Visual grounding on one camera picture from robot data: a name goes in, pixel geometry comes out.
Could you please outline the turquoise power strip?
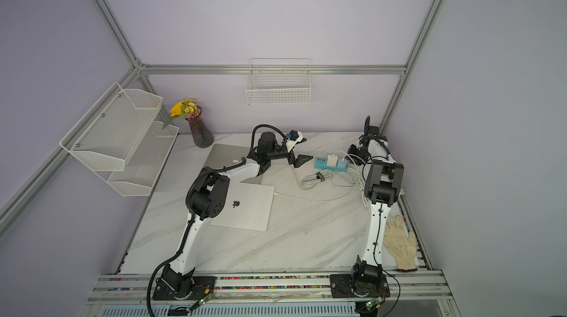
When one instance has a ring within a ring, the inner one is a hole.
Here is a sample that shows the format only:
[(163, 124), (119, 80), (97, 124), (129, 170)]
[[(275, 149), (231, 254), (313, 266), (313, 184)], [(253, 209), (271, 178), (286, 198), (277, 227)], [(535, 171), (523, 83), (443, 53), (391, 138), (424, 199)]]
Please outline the turquoise power strip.
[(346, 172), (348, 170), (348, 160), (344, 157), (332, 160), (331, 164), (332, 165), (329, 166), (327, 157), (315, 158), (315, 168), (317, 170), (330, 170), (333, 172)]

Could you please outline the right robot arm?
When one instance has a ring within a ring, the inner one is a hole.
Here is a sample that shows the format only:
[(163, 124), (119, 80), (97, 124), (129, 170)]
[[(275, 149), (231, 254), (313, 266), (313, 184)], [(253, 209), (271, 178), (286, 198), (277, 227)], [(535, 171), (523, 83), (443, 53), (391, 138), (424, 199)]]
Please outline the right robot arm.
[(404, 166), (396, 162), (388, 148), (387, 138), (371, 118), (364, 123), (363, 134), (357, 144), (348, 148), (352, 163), (361, 166), (363, 203), (369, 208), (366, 238), (351, 278), (353, 287), (385, 287), (387, 280), (382, 268), (382, 246), (388, 215), (397, 202), (403, 179)]

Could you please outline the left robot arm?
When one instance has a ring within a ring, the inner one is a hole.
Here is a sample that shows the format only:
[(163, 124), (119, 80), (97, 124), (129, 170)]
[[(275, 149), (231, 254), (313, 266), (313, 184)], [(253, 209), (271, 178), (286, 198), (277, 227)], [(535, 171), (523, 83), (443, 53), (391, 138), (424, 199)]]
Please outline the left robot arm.
[(224, 209), (230, 190), (250, 178), (256, 178), (271, 166), (272, 160), (285, 159), (299, 168), (313, 159), (311, 155), (295, 155), (294, 147), (307, 139), (302, 132), (292, 130), (285, 134), (276, 127), (260, 124), (252, 131), (250, 149), (245, 157), (230, 166), (214, 169), (205, 166), (191, 184), (185, 205), (186, 223), (179, 247), (174, 256), (160, 263), (150, 282), (156, 282), (154, 298), (187, 299), (194, 289), (196, 253), (204, 230)]

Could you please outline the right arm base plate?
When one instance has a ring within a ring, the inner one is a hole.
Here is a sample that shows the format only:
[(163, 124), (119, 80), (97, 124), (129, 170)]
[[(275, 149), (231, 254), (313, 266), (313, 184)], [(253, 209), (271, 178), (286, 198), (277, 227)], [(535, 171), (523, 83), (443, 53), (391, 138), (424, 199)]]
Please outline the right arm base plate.
[(385, 275), (378, 282), (363, 282), (348, 274), (332, 274), (329, 276), (331, 295), (333, 298), (388, 298), (390, 288)]

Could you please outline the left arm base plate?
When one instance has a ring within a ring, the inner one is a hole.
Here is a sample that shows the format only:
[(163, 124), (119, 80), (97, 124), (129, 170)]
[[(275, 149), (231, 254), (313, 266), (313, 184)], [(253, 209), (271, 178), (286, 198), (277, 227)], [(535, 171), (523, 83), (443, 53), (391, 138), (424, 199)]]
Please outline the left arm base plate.
[(168, 281), (157, 279), (152, 299), (155, 301), (196, 301), (205, 297), (207, 292), (212, 293), (216, 284), (216, 277), (191, 277), (181, 281), (175, 290)]

